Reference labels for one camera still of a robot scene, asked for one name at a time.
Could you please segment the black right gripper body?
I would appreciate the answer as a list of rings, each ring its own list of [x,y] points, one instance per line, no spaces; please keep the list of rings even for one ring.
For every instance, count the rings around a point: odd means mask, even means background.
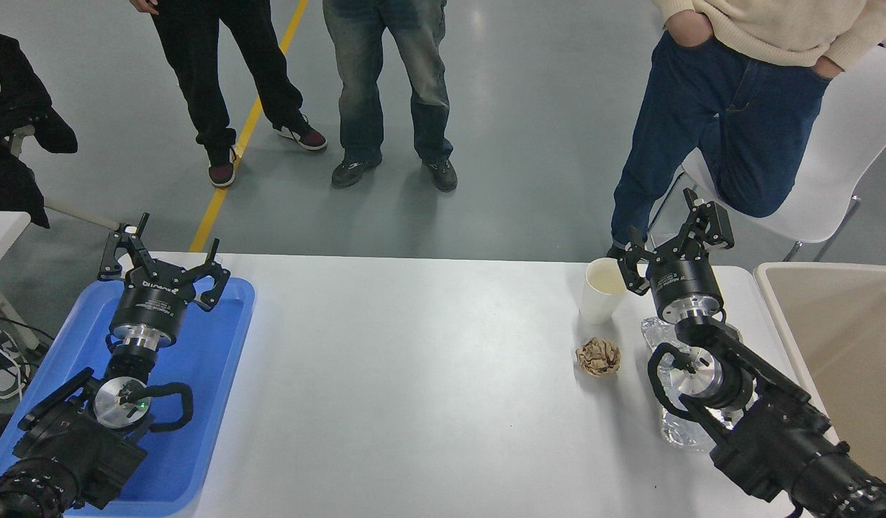
[[[723,296],[706,250],[655,250],[647,268],[647,280],[659,314],[722,312]]]

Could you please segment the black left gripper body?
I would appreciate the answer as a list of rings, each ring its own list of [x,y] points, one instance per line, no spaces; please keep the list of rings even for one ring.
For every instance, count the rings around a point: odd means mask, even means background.
[[[125,276],[125,288],[111,320],[110,332],[122,339],[136,327],[152,328],[162,342],[177,341],[187,305],[195,297],[193,281],[186,269],[160,265],[157,275],[146,268],[133,268]]]

